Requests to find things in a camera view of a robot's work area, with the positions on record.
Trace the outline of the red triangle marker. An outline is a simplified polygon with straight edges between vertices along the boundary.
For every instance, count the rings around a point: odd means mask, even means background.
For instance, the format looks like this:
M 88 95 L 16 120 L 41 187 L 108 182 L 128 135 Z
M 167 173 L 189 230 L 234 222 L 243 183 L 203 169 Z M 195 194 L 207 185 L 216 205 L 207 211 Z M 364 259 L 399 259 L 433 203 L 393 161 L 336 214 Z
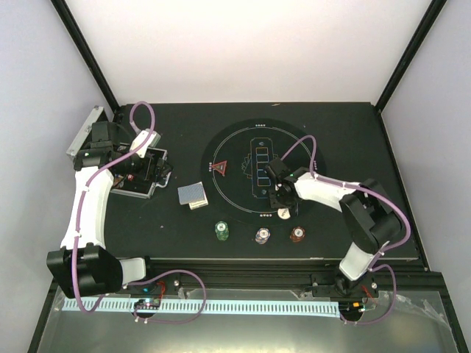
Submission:
M 221 174 L 224 177 L 225 174 L 226 174 L 226 169 L 227 169 L 227 161 L 223 160 L 223 161 L 218 162 L 218 163 L 212 163 L 210 165 L 210 169 L 212 171 L 218 172 L 219 174 Z

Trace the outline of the blue white poker chip stack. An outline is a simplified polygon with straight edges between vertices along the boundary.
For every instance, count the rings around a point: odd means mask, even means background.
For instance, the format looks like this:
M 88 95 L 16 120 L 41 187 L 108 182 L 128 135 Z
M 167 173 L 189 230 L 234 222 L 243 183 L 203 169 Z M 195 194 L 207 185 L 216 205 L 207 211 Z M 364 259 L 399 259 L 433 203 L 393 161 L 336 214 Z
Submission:
M 270 235 L 271 233 L 267 228 L 260 228 L 255 234 L 255 241 L 260 245 L 265 244 Z

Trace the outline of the green poker chip stack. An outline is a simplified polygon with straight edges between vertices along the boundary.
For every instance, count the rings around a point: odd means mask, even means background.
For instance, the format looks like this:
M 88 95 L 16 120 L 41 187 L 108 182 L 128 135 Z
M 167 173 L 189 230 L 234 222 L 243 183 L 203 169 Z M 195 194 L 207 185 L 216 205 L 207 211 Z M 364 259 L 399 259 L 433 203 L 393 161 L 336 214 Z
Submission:
M 219 221 L 215 224 L 214 227 L 216 237 L 220 241 L 225 241 L 229 238 L 229 227 L 228 224 L 225 221 Z

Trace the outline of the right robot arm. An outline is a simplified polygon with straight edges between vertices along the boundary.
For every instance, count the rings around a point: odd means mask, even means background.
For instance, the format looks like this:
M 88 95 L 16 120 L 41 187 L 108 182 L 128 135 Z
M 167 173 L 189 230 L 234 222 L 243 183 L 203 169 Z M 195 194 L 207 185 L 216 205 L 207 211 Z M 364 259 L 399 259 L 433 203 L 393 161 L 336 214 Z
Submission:
M 294 210 L 300 202 L 310 201 L 342 214 L 352 242 L 333 280 L 341 296 L 357 292 L 361 278 L 375 270 L 378 259 L 411 236 L 406 215 L 383 195 L 381 184 L 373 179 L 344 182 L 322 176 L 312 168 L 291 171 L 280 158 L 266 164 L 264 171 L 274 186 L 269 191 L 271 207 Z

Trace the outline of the white round dealer button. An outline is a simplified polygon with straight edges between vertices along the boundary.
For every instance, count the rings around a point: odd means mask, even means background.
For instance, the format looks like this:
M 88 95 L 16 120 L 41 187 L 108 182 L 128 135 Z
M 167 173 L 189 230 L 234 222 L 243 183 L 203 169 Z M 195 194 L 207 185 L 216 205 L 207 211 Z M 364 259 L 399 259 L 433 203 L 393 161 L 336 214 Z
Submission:
M 289 208 L 280 208 L 277 210 L 277 215 L 280 219 L 288 220 L 291 217 Z

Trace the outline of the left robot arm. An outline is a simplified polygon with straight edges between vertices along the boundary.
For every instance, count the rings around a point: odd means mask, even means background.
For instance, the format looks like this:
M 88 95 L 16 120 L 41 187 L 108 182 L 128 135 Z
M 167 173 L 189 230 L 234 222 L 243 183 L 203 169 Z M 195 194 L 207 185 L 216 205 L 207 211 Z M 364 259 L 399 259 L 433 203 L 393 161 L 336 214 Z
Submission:
M 120 126 L 109 121 L 91 124 L 89 138 L 73 155 L 74 203 L 68 229 L 56 251 L 46 257 L 47 268 L 70 299 L 119 291 L 132 283 L 141 293 L 151 293 L 158 283 L 142 257 L 120 260 L 105 245 L 107 201 L 117 175 L 145 171 L 161 161 L 151 150 L 160 135 L 137 129 L 132 142 L 124 144 Z

